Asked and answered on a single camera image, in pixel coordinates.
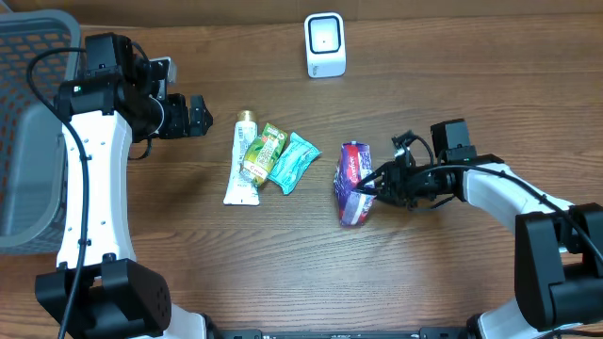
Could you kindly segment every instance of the blue packet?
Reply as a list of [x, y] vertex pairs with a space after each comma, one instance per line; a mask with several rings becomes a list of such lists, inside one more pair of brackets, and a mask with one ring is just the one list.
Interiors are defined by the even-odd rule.
[[293, 132], [289, 146], [281, 154], [268, 178], [283, 189], [283, 194], [288, 195], [319, 155], [320, 151], [314, 145]]

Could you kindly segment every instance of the wood grain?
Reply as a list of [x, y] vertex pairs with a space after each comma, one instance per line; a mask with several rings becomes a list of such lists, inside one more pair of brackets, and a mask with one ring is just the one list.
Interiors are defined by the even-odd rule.
[[16, 11], [59, 8], [81, 24], [198, 26], [300, 23], [337, 11], [345, 20], [597, 13], [599, 0], [5, 0]]
[[[348, 70], [312, 81], [298, 24], [127, 30], [171, 56], [179, 84], [214, 115], [206, 137], [157, 141], [129, 164], [139, 262], [173, 299], [225, 329], [411, 330], [462, 325], [513, 296], [513, 237], [453, 202], [429, 214], [377, 203], [343, 230], [332, 180], [340, 144], [371, 146], [465, 117], [480, 153], [576, 203], [603, 202], [603, 15], [348, 23]], [[323, 154], [290, 196], [268, 183], [258, 207], [221, 204], [236, 113], [296, 131]], [[132, 152], [142, 152], [142, 145]], [[425, 161], [423, 150], [415, 150]], [[54, 255], [0, 257], [0, 337], [51, 338], [33, 282]]]

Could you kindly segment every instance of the purple snack bag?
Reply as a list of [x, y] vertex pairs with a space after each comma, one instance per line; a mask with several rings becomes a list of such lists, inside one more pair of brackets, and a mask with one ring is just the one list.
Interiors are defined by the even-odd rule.
[[[362, 225], [367, 219], [368, 209], [375, 197], [353, 190], [371, 172], [368, 145], [355, 141], [341, 145], [341, 158], [334, 179], [341, 225]], [[372, 181], [366, 184], [366, 187], [374, 186]]]

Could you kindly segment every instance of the wall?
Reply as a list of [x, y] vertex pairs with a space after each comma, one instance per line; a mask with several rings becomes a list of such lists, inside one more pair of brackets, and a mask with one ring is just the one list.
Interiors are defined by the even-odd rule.
[[335, 10], [347, 20], [603, 11], [601, 0], [5, 0], [15, 11], [61, 8], [81, 24], [175, 26], [301, 22]]

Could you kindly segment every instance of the gray plastic bin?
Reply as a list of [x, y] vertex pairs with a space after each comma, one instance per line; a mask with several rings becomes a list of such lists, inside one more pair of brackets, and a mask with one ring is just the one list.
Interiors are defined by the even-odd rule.
[[[79, 24], [60, 10], [0, 15], [0, 253], [56, 251], [65, 226], [66, 156], [61, 123], [27, 86], [35, 55], [79, 47]], [[80, 56], [49, 56], [34, 71], [51, 101], [74, 79]]]

